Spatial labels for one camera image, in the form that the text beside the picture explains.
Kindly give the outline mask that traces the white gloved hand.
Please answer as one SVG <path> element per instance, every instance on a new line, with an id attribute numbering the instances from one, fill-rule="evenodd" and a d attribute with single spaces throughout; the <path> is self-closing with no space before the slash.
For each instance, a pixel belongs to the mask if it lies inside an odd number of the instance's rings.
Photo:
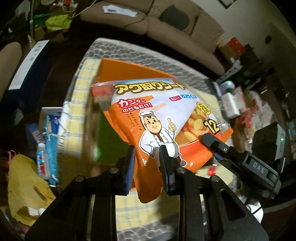
<path id="1" fill-rule="evenodd" d="M 247 198 L 245 196 L 239 196 L 239 199 L 245 204 L 248 210 L 252 213 L 252 215 L 257 219 L 259 223 L 262 222 L 263 219 L 263 208 L 259 201 L 256 201 L 255 204 L 247 204 Z"/>

